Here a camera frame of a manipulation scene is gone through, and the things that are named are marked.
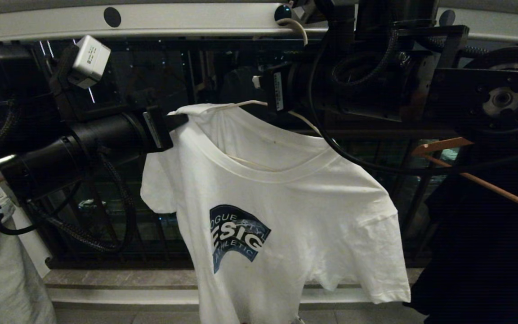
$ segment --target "tiled floor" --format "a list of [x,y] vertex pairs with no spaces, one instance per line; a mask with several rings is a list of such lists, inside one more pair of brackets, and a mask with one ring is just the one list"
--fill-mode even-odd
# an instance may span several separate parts
[[[198,324],[197,312],[133,312],[57,309],[58,324]],[[425,316],[400,303],[356,304],[344,310],[308,310],[306,324],[421,324]]]

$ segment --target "gray fabric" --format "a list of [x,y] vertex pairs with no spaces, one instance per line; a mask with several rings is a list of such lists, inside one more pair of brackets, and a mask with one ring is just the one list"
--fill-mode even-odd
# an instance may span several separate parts
[[[11,217],[4,225],[15,228]],[[19,238],[1,233],[0,324],[56,324],[43,280]]]
[[[177,2],[279,2],[277,0],[0,0],[0,13],[76,6]],[[440,6],[517,13],[518,0],[440,0]]]

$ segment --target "wooden hanger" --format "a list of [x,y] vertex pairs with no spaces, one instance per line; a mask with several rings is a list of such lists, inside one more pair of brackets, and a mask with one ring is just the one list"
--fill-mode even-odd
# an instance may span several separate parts
[[[451,166],[450,164],[447,164],[447,163],[443,162],[442,160],[439,160],[438,158],[434,158],[434,157],[430,156],[428,153],[445,150],[445,149],[457,148],[457,147],[461,147],[461,146],[467,146],[467,145],[471,145],[471,144],[473,144],[473,142],[471,142],[468,139],[465,139],[463,137],[445,139],[444,141],[438,141],[438,142],[434,142],[434,143],[430,143],[430,144],[419,145],[419,146],[417,146],[417,148],[415,148],[415,150],[413,150],[413,152],[411,152],[411,155],[421,156],[423,158],[426,158],[427,160],[430,160],[434,164],[438,164],[443,167],[450,167]],[[501,189],[501,188],[495,186],[494,184],[489,183],[472,174],[462,173],[460,175],[495,192],[495,193],[498,193],[499,195],[502,195],[503,197],[509,199],[510,201],[514,201],[515,203],[518,203],[518,196],[514,195],[513,193],[510,193],[509,191],[506,191],[505,189]]]

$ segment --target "t-shirt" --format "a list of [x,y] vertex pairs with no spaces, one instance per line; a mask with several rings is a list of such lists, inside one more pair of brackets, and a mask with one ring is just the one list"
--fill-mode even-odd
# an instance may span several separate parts
[[385,189],[322,138],[220,106],[177,110],[189,122],[172,149],[148,154],[141,187],[154,212],[177,212],[201,322],[290,324],[309,279],[358,281],[374,303],[410,300]]

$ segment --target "printed logo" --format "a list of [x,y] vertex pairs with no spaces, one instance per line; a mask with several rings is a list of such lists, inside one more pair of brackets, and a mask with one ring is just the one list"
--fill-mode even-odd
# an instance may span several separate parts
[[253,262],[271,233],[255,216],[232,205],[212,208],[210,220],[214,273],[228,251],[239,252]]

